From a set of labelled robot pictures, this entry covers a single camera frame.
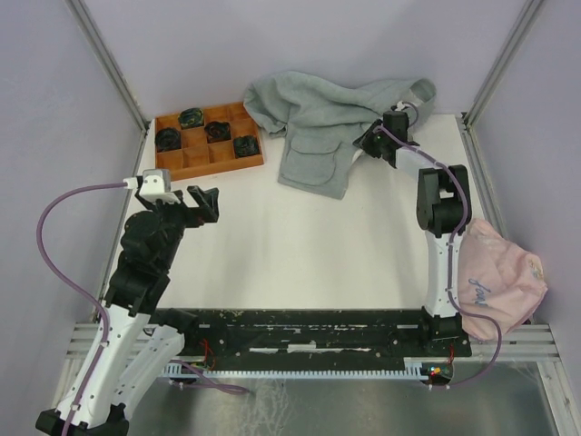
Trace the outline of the grey zip jacket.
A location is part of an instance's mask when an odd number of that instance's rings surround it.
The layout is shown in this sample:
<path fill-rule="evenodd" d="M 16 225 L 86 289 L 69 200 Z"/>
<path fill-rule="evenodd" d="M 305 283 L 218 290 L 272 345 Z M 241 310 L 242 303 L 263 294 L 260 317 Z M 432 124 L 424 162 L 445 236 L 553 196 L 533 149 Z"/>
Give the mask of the grey zip jacket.
<path fill-rule="evenodd" d="M 249 85 L 243 106 L 272 137 L 285 140 L 278 181 L 332 199 L 344 197 L 355 141 L 397 104 L 417 130 L 431 116 L 437 88 L 426 78 L 383 79 L 348 88 L 315 75 L 282 72 Z"/>

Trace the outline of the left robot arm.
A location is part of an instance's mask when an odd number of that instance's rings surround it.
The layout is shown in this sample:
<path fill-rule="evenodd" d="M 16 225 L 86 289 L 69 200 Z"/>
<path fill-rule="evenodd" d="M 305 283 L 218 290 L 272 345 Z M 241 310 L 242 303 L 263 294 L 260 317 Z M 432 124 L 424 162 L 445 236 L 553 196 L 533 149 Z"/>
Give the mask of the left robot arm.
<path fill-rule="evenodd" d="M 155 326 L 134 359 L 133 344 L 149 324 L 170 283 L 169 272 L 184 233 L 219 219 L 219 191 L 182 191 L 152 177 L 134 177 L 121 186 L 134 192 L 142 210 L 124 225 L 122 251 L 103 302 L 92 299 L 101 320 L 73 385 L 58 405 L 42 411 L 37 430 L 48 435 L 124 435 L 129 421 L 162 369 L 178 353 L 201 343 L 194 316 L 177 311 L 176 322 Z"/>

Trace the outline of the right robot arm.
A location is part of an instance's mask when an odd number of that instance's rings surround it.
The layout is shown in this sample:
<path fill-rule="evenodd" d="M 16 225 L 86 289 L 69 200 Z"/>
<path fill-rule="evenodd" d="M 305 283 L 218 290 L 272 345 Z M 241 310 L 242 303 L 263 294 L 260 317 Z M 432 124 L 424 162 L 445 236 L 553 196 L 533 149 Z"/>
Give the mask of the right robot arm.
<path fill-rule="evenodd" d="M 409 140 L 409 116 L 387 111 L 354 141 L 365 154 L 386 161 L 417 183 L 416 218 L 428 245 L 428 290 L 417 345 L 428 355 L 460 337 L 459 249 L 471 219 L 468 169 L 446 165 Z"/>

